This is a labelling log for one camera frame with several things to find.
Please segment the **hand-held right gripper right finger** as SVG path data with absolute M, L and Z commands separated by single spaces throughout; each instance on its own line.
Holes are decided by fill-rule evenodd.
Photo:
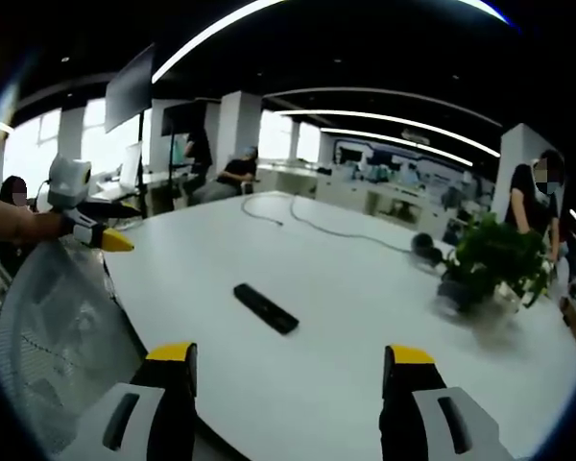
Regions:
M 416 348 L 384 352 L 378 420 L 384 460 L 511 460 L 497 422 L 462 388 L 449 387 Z

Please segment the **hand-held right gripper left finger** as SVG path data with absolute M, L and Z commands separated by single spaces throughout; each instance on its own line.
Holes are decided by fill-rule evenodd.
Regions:
M 147 354 L 128 383 L 117 383 L 78 422 L 59 460 L 190 460 L 198 418 L 197 344 Z

